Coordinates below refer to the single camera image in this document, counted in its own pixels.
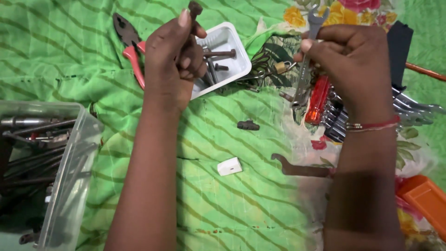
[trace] orange plastic box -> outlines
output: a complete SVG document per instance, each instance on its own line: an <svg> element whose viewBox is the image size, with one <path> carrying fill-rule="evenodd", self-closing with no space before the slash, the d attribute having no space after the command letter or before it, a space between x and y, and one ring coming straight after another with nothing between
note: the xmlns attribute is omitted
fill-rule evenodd
<svg viewBox="0 0 446 251"><path fill-rule="evenodd" d="M446 241L446 194L434 182L417 175L405 181L396 194L418 209Z"/></svg>

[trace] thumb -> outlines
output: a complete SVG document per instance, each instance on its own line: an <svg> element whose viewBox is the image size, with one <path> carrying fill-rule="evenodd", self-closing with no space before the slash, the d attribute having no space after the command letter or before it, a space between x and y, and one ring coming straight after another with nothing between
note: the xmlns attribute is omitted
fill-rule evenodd
<svg viewBox="0 0 446 251"><path fill-rule="evenodd" d="M301 51L314 62L320 64L325 71L334 71L334 67L342 65L346 56L339 54L326 46L324 43L318 43L311 39L304 39L301 42Z"/></svg>
<svg viewBox="0 0 446 251"><path fill-rule="evenodd" d="M183 9L178 21L175 22L164 39L169 57L175 57L180 53L181 48L190 36L191 26L192 19L190 13L187 9Z"/></svg>

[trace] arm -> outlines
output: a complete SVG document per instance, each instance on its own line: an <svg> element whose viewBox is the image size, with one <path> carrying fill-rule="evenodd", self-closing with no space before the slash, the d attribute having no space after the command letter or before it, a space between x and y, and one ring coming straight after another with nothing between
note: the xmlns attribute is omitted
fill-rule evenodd
<svg viewBox="0 0 446 251"><path fill-rule="evenodd" d="M147 39L144 102L106 251L175 250L178 122L193 78L206 71L202 48L190 31L191 18L183 10ZM196 33L206 37L201 27ZM181 65L175 64L177 55Z"/></svg>
<svg viewBox="0 0 446 251"><path fill-rule="evenodd" d="M320 29L318 39L324 41L303 40L301 50L327 71L350 122L392 119L384 30L331 25ZM302 53L295 56L301 59ZM324 250L404 250L396 214L395 163L395 128L346 133L326 211Z"/></svg>

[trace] forearm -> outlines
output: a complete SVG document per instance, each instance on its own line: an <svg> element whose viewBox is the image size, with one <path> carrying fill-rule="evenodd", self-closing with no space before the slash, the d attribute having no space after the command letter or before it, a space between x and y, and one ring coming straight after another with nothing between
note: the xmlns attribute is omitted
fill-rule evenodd
<svg viewBox="0 0 446 251"><path fill-rule="evenodd" d="M325 250L403 247L396 215L395 162L395 128L347 133L330 191Z"/></svg>
<svg viewBox="0 0 446 251"><path fill-rule="evenodd" d="M144 103L105 250L175 249L178 120L178 112Z"/></svg>

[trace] red thread bracelet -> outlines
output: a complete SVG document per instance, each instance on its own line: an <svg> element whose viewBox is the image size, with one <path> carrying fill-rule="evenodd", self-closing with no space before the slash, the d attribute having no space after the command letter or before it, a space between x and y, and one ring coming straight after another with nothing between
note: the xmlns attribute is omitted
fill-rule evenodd
<svg viewBox="0 0 446 251"><path fill-rule="evenodd" d="M358 123L346 123L346 129L350 132L362 132L362 131L371 131L371 130L381 130L388 127L393 127L398 125L401 119L398 115L393 116L393 119L375 124L358 124Z"/></svg>

